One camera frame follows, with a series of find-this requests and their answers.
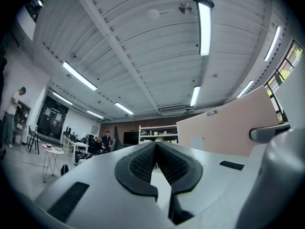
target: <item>seated person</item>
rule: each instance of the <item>seated person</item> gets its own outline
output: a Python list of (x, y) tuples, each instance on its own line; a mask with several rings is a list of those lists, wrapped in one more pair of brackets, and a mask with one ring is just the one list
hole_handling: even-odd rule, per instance
[(107, 153), (107, 151), (105, 151), (105, 149), (106, 148), (102, 143), (102, 139), (100, 139), (99, 137), (96, 137), (95, 142), (93, 144), (92, 154), (101, 155), (103, 153)]

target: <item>ceiling vent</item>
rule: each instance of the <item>ceiling vent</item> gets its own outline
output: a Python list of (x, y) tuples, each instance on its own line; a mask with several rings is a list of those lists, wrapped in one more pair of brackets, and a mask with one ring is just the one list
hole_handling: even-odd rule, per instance
[(159, 112), (162, 116), (173, 116), (173, 115), (183, 115), (186, 112), (184, 105), (174, 105), (159, 108)]

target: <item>ceiling light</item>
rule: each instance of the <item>ceiling light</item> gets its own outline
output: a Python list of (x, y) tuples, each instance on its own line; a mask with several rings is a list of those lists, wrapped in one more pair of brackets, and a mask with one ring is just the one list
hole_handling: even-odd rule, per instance
[(123, 105), (119, 103), (115, 103), (114, 105), (118, 106), (120, 109), (124, 110), (125, 112), (129, 113), (130, 115), (134, 115), (134, 112), (131, 112), (129, 109), (126, 109)]
[(273, 48), (275, 47), (275, 44), (276, 44), (276, 41), (277, 41), (278, 36), (279, 36), (279, 34), (280, 34), (280, 31), (281, 31), (281, 27), (277, 26), (277, 27), (276, 27), (275, 34), (274, 34), (274, 37), (273, 37), (273, 41), (272, 41), (271, 46), (270, 46), (270, 48), (269, 48), (269, 51), (268, 51), (268, 53), (267, 53), (267, 55), (266, 55), (266, 57), (265, 57), (265, 61), (268, 61), (268, 59), (269, 59), (269, 57), (270, 57), (270, 55), (271, 55), (271, 53), (272, 53), (272, 50), (273, 50)]
[(104, 118), (103, 116), (100, 116), (100, 115), (98, 115), (98, 114), (95, 114), (95, 113), (93, 113), (93, 112), (91, 112), (91, 111), (89, 111), (89, 110), (87, 110), (87, 112), (90, 113), (91, 115), (94, 115), (94, 116), (99, 117), (99, 118), (101, 118), (101, 119)]
[(200, 92), (200, 86), (196, 86), (194, 87), (194, 91), (193, 91), (193, 96), (192, 96), (192, 100), (191, 100), (191, 107), (193, 107), (196, 102), (197, 102), (197, 98), (198, 98), (198, 95), (199, 95), (199, 92)]
[(201, 3), (198, 4), (200, 49), (201, 56), (209, 55), (211, 45), (211, 9)]
[(97, 87), (86, 80), (81, 74), (79, 74), (75, 69), (73, 69), (67, 62), (63, 63), (63, 67), (69, 71), (72, 75), (74, 75), (77, 79), (79, 79), (82, 83), (84, 83), (87, 87), (91, 88), (92, 90), (96, 90)]
[(245, 93), (245, 91), (247, 91), (248, 90), (248, 88), (252, 85), (252, 83), (253, 83), (253, 81), (251, 80), (251, 81), (249, 81), (249, 83), (248, 83), (248, 85), (242, 90), (242, 92), (241, 93), (239, 93), (239, 95), (237, 96), (237, 98), (240, 98), (244, 93)]
[(56, 97), (60, 98), (61, 100), (65, 101), (66, 103), (68, 103), (68, 104), (70, 104), (70, 105), (73, 105), (73, 103), (71, 103), (71, 102), (68, 101), (67, 99), (64, 99), (62, 96), (59, 96), (57, 93), (53, 92), (53, 94), (54, 94)]

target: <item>white shelf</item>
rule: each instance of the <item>white shelf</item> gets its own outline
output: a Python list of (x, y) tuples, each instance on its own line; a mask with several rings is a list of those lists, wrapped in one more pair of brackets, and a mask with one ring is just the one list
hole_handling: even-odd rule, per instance
[(142, 137), (159, 137), (159, 136), (178, 136), (178, 134), (141, 135), (140, 138), (142, 138)]
[(141, 127), (140, 130), (164, 130), (164, 129), (176, 129), (177, 125), (164, 125), (154, 127)]
[(158, 138), (158, 137), (172, 137), (178, 141), (178, 134), (163, 134), (164, 130), (169, 130), (169, 129), (177, 130), (177, 125), (164, 125), (164, 126), (153, 126), (153, 127), (139, 126), (139, 144), (141, 143), (141, 140), (153, 140), (154, 138)]

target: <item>backpack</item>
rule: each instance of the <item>backpack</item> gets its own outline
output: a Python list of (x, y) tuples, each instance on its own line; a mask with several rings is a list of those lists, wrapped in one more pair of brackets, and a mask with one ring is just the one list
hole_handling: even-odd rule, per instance
[(61, 176), (63, 176), (64, 174), (66, 174), (69, 171), (69, 168), (67, 165), (63, 165), (61, 168)]

